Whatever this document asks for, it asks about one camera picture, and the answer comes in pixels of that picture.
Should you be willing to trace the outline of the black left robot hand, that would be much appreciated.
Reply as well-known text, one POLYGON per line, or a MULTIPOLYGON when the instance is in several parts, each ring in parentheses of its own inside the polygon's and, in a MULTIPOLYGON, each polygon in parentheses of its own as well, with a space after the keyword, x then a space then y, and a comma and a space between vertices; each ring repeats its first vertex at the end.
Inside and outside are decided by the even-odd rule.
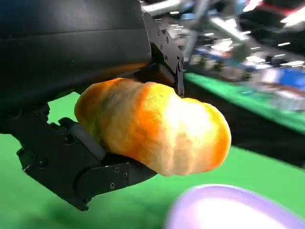
POLYGON ((93 197, 155 173, 108 154, 69 118, 48 123, 48 103, 129 73, 183 96, 183 54, 154 20, 180 5, 179 0, 0 3, 0 131, 21 144, 23 171, 80 211, 93 197))

